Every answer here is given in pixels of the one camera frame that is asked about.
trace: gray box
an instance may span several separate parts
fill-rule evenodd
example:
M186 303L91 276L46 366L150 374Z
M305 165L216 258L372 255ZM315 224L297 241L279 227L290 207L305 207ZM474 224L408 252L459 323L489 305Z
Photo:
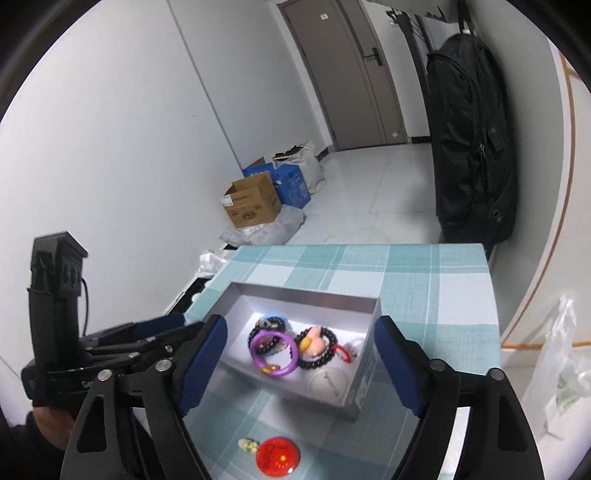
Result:
M379 299L310 290L231 283L206 318L219 314L228 323L228 342L221 363L243 374L258 386L314 408L356 419L374 375L378 353L374 347L374 321L381 315ZM362 343L350 364L335 356L323 368L296 369L271 378L257 368L248 349L248 335L262 316L279 314L297 335L310 326L323 326L336 334L339 344L354 339ZM275 353L270 363L287 365L289 349Z

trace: plastic bag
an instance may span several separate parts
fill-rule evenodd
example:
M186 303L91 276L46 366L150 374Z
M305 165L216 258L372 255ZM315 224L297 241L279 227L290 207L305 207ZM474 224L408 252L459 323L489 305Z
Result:
M232 250L220 249L217 251L209 250L199 256L199 269L197 276L200 278L212 278L219 272L233 255Z
M300 229L303 222L303 210L284 205L275 221L244 228L226 228L220 235L220 239L233 247L285 245Z
M576 327L573 301L561 297L558 315L521 400L536 441L546 433L564 438L560 417L578 399L591 396L591 359L572 347Z
M298 153L291 155L287 160L276 161L275 166L278 168L284 163L297 165L301 170L310 194L318 193L326 181L324 179L324 172L320 168L320 163L314 155L314 144L308 142L298 146L302 147Z

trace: metal screw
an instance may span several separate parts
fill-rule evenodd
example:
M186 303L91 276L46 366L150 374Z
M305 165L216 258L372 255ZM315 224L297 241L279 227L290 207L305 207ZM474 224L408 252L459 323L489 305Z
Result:
M429 362L429 366L436 372L443 372L446 367L445 362L438 358L434 358L433 360L431 360Z
M98 378L100 382L104 382L105 380L110 379L112 376L113 372L111 370L105 369L101 370L96 378Z
M505 373L500 368L491 368L488 373L495 380L500 381L505 378Z
M171 366L173 363L168 358L156 362L156 370L159 372L166 372Z

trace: jewelry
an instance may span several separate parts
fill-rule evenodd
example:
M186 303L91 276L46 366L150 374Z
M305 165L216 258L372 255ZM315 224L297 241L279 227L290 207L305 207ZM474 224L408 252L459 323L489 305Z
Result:
M262 330L270 331L270 332L285 332L285 319L278 316L273 317L263 317L255 324L255 327L251 330L250 334L248 335L248 348L251 347L251 343L253 338L257 333ZM281 341L278 336L274 336L271 340L269 340L264 345L256 345L256 352L258 355L265 355L266 353L271 352Z
M272 335L278 336L281 340L283 340L285 343L287 343L287 345L289 345L289 347L290 347L291 361L290 361L289 365L287 365L284 368L280 368L279 365L269 365L256 352L256 345L258 345L259 340L262 340L263 338L266 338L266 337L269 337ZM254 364L258 368L261 369L262 373L264 373L265 375L269 375L269 377L273 377L273 378L284 377L287 374L292 373L297 368L298 359L299 359L299 356L297 355L297 351L298 351L297 345L296 345L294 339L291 338L285 332L269 332L267 330L262 330L254 336L249 348L251 351L251 357L252 357L252 361L254 361Z
M317 327L311 327L308 328L306 330L303 330L302 332L300 332L300 334L295 337L295 342L297 344L298 349L300 348L300 344L302 343L303 340L305 340L305 338L307 337L309 331L312 330L312 328L317 328ZM328 328L325 327L321 327L320 328L320 337L323 338L323 340L327 340L328 346L326 348L326 350L317 358L313 358L312 360L304 360L303 358L300 358L298 356L298 362L297 365L298 367L304 369L304 370L311 370L311 369L315 369L315 368L320 368L325 366L328 362L330 362L334 356L335 356L335 345L337 345L339 343L339 341L336 338L336 335L332 332L332 330L329 330Z
M333 347L333 350L335 351L336 356L338 356L346 364L349 364L353 361L353 356L349 353L349 351L346 348L340 345L335 345Z
M274 437L262 443L240 439L238 447L253 453L258 469L273 478L282 478L293 473L300 463L300 449L285 437Z

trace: blue gripper pad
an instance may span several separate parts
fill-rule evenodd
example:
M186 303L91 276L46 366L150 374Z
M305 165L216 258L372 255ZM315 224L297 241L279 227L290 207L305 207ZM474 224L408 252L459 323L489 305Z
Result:
M228 339L228 324L226 324L224 317L216 316L208 320L209 322L215 324L189 363L182 380L182 389L177 404L183 416L201 402Z
M159 317L146 322L136 323L134 334L137 339L147 338L158 335L161 332L179 328L184 325L184 315L182 313L171 313L166 317Z
M400 402L417 417L422 417L427 407L422 397L424 382L404 351L404 336L390 317L376 320L374 342Z

